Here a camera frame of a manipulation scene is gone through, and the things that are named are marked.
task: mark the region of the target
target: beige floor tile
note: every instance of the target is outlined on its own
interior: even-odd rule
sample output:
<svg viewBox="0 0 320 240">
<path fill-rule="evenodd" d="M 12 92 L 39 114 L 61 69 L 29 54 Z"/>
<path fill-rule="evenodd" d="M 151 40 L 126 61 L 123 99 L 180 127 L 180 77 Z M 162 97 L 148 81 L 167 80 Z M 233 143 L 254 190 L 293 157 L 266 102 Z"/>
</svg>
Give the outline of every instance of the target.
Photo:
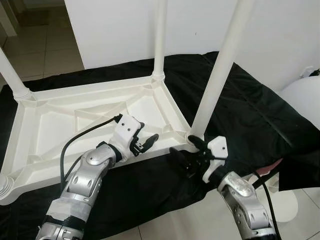
<svg viewBox="0 0 320 240">
<path fill-rule="evenodd" d="M 304 192 L 312 199 L 312 201 L 320 208 L 320 187 L 304 188 Z"/>
<path fill-rule="evenodd" d="M 77 48 L 77 42 L 72 28 L 49 27 L 46 51 L 74 48 Z"/>
<path fill-rule="evenodd" d="M 294 190 L 298 200 L 297 216 L 290 222 L 278 223 L 282 239 L 306 240 L 320 229 L 320 209 L 302 189 Z"/>
<path fill-rule="evenodd" d="M 141 240 L 137 227 L 121 232 L 117 235 L 104 238 L 102 240 Z"/>
<path fill-rule="evenodd" d="M 45 74 L 43 74 L 43 78 L 47 78 L 47 77 L 51 77 L 51 76 L 55 76 L 55 75 L 59 75 L 59 73 L 45 73 Z"/>
<path fill-rule="evenodd" d="M 50 10 L 49 27 L 71 28 L 68 12 L 65 7 L 54 7 Z"/>
<path fill-rule="evenodd" d="M 241 239 L 234 218 L 216 191 L 186 208 L 139 226 L 143 240 Z"/>
<path fill-rule="evenodd" d="M 49 11 L 42 9 L 27 9 L 17 16 L 21 27 L 45 26 L 49 24 Z"/>
<path fill-rule="evenodd" d="M 320 240 L 320 232 L 318 232 L 316 235 L 312 236 L 311 238 L 308 238 L 308 240 Z"/>
<path fill-rule="evenodd" d="M 44 52 L 11 56 L 8 59 L 20 78 L 44 73 Z"/>
<path fill-rule="evenodd" d="M 78 49 L 47 51 L 44 61 L 45 74 L 64 74 L 84 69 Z"/>
<path fill-rule="evenodd" d="M 22 82 L 26 82 L 26 81 L 33 81 L 33 80 L 39 80 L 42 79 L 43 75 L 36 75 L 36 76 L 25 76 L 25 77 L 21 77 Z"/>
<path fill-rule="evenodd" d="M 18 36 L 8 37 L 4 52 L 8 57 L 44 52 L 48 26 L 22 27 Z"/>
<path fill-rule="evenodd" d="M 279 223 L 279 230 L 284 240 L 306 240 L 319 231 L 320 210 L 301 189 L 294 193 L 298 214 L 290 222 Z M 215 190 L 204 200 L 142 224 L 139 229 L 143 240 L 241 239 L 231 213 Z"/>
</svg>

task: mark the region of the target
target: black cable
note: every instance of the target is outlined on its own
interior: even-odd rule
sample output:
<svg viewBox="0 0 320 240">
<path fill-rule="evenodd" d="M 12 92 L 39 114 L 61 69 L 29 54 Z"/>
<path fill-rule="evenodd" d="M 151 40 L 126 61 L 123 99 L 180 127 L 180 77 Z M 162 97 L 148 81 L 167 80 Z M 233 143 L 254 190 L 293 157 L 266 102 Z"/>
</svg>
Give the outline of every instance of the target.
<svg viewBox="0 0 320 240">
<path fill-rule="evenodd" d="M 265 182 L 262 180 L 262 178 L 259 175 L 259 173 L 257 173 L 256 171 L 254 171 L 253 173 L 254 173 L 254 175 L 256 175 L 256 177 L 259 179 L 259 181 L 262 183 L 263 189 L 265 191 L 266 198 L 268 200 L 268 204 L 269 204 L 269 208 L 270 208 L 270 212 L 271 212 L 271 217 L 272 217 L 272 222 L 273 222 L 273 227 L 274 227 L 274 230 L 275 230 L 276 237 L 278 238 L 278 240 L 282 240 L 281 236 L 280 236 L 279 229 L 278 229 L 277 221 L 276 221 L 274 206 L 272 205 L 271 197 L 270 197 L 268 188 L 267 188 Z"/>
<path fill-rule="evenodd" d="M 271 197 L 270 197 L 270 194 L 269 194 L 269 191 L 268 191 L 268 188 L 267 188 L 265 182 L 263 181 L 262 177 L 256 172 L 256 170 L 255 170 L 250 164 L 248 164 L 248 163 L 245 162 L 245 161 L 240 161 L 240 160 L 235 160 L 235 161 L 236 161 L 236 162 L 239 162 L 239 163 L 241 163 L 241 164 L 244 164 L 244 165 L 246 165 L 247 167 L 249 167 L 249 168 L 251 169 L 251 171 L 254 173 L 254 175 L 256 175 L 256 177 L 257 177 L 258 180 L 260 181 L 261 185 L 263 186 L 263 189 L 264 189 L 265 194 L 266 194 L 266 198 L 267 198 L 267 200 L 268 200 L 268 204 L 269 204 L 269 208 L 270 208 L 270 213 L 271 213 L 271 217 L 272 217 L 272 223 L 273 223 L 273 227 L 274 227 L 274 231 L 275 231 L 277 240 L 282 240 L 282 239 L 281 239 L 281 236 L 280 236 L 279 229 L 278 229 L 278 224 L 277 224 L 277 221 L 276 221 L 274 206 L 272 205 Z"/>
<path fill-rule="evenodd" d="M 279 173 L 280 170 L 280 164 L 278 164 L 277 166 L 275 166 L 273 169 L 270 170 L 270 172 L 266 175 L 261 176 L 262 181 L 260 181 L 259 179 L 257 181 L 255 181 L 252 186 L 254 187 L 254 189 L 259 188 L 262 183 L 265 183 L 266 181 L 268 181 L 269 179 L 271 179 L 274 175 L 276 175 L 277 173 Z"/>
<path fill-rule="evenodd" d="M 67 179 L 68 179 L 71 171 L 75 168 L 75 166 L 77 165 L 77 163 L 80 161 L 81 157 L 82 157 L 82 155 L 75 160 L 75 162 L 74 162 L 74 163 L 72 164 L 72 166 L 69 168 L 69 171 L 65 174 L 65 176 L 64 176 L 64 181 L 63 181 L 64 183 L 67 181 Z"/>
<path fill-rule="evenodd" d="M 62 192 L 65 188 L 65 170 L 64 170 L 64 159 L 65 159 L 65 153 L 67 150 L 67 147 L 69 147 L 69 145 L 76 139 L 82 137 L 83 135 L 97 129 L 100 128 L 108 123 L 111 123 L 113 120 L 115 120 L 116 122 L 118 122 L 120 120 L 120 118 L 122 117 L 121 114 L 119 114 L 118 116 L 114 116 L 113 118 L 104 121 L 98 125 L 95 125 L 79 134 L 77 134 L 76 136 L 74 136 L 73 138 L 71 138 L 63 147 L 62 151 L 61 151 L 61 156 L 60 156 L 60 191 Z"/>
</svg>

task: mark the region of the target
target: metal arm link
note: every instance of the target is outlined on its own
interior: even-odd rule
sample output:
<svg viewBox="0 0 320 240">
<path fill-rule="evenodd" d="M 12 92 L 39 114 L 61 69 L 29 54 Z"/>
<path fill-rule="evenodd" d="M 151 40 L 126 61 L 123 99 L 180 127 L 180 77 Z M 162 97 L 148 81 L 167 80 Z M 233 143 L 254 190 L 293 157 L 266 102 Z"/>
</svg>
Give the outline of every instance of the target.
<svg viewBox="0 0 320 240">
<path fill-rule="evenodd" d="M 242 239 L 275 235 L 266 209 L 257 199 L 256 190 L 234 171 L 223 178 L 217 191 L 232 212 Z"/>
<path fill-rule="evenodd" d="M 80 240 L 101 187 L 102 178 L 116 163 L 106 143 L 85 152 L 60 198 L 52 201 L 36 240 Z"/>
</svg>

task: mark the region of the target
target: white cylinder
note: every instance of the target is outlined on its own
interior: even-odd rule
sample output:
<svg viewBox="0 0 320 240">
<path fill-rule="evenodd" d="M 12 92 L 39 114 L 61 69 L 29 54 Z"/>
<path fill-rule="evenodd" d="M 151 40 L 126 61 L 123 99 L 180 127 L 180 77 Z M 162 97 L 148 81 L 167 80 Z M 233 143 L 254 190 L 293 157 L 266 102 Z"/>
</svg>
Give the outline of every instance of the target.
<svg viewBox="0 0 320 240">
<path fill-rule="evenodd" d="M 168 0 L 158 0 L 157 19 L 155 29 L 155 53 L 152 79 L 164 80 L 165 41 L 167 24 Z"/>
<path fill-rule="evenodd" d="M 238 0 L 236 4 L 222 47 L 196 112 L 190 135 L 201 138 L 206 131 L 211 115 L 214 112 L 221 91 L 236 58 L 237 47 L 242 38 L 246 23 L 251 16 L 250 13 L 254 3 L 255 0 Z"/>
<path fill-rule="evenodd" d="M 20 77 L 10 64 L 4 51 L 0 48 L 0 72 L 8 83 L 9 87 L 13 92 L 13 97 L 16 100 L 29 99 L 31 98 L 31 92 L 27 88 Z"/>
</svg>

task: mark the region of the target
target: silver robot arm segment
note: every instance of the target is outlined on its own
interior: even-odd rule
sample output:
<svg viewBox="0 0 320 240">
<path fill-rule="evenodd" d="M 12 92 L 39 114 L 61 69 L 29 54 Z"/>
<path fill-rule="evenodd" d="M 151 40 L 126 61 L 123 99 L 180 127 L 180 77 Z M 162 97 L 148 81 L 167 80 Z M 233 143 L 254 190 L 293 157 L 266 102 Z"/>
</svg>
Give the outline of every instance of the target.
<svg viewBox="0 0 320 240">
<path fill-rule="evenodd" d="M 71 176 L 60 198 L 51 202 L 36 240 L 81 240 L 85 224 L 94 206 L 102 178 L 117 162 L 144 153 L 158 139 L 155 134 L 144 144 L 138 133 L 144 127 L 134 117 L 123 115 L 109 143 L 85 152 L 80 166 Z"/>
<path fill-rule="evenodd" d="M 210 165 L 202 177 L 205 183 L 225 164 L 222 159 L 228 156 L 226 138 L 216 137 L 208 143 L 207 148 L 211 151 L 213 160 L 210 160 Z M 272 222 L 251 184 L 231 171 L 222 178 L 217 191 L 230 209 L 243 240 L 276 239 Z"/>
</svg>

